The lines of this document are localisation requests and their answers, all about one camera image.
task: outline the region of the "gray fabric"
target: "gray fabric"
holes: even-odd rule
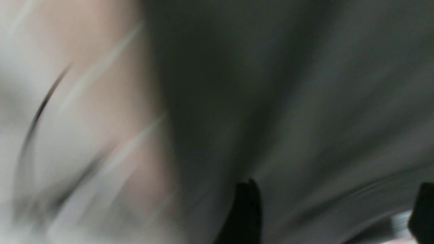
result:
[[[192,243],[249,175],[266,244],[342,243],[434,180],[433,1],[143,2]]]

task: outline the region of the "gray surface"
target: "gray surface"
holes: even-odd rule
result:
[[[266,244],[341,243],[433,180],[398,177],[327,217],[433,163],[433,1],[143,2],[192,243],[212,241],[249,175]]]

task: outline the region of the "black object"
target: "black object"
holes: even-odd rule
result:
[[[214,244],[259,244],[262,230],[261,196],[256,182],[238,183],[229,216]]]
[[[423,183],[408,221],[408,229],[420,244],[434,243],[434,184]]]

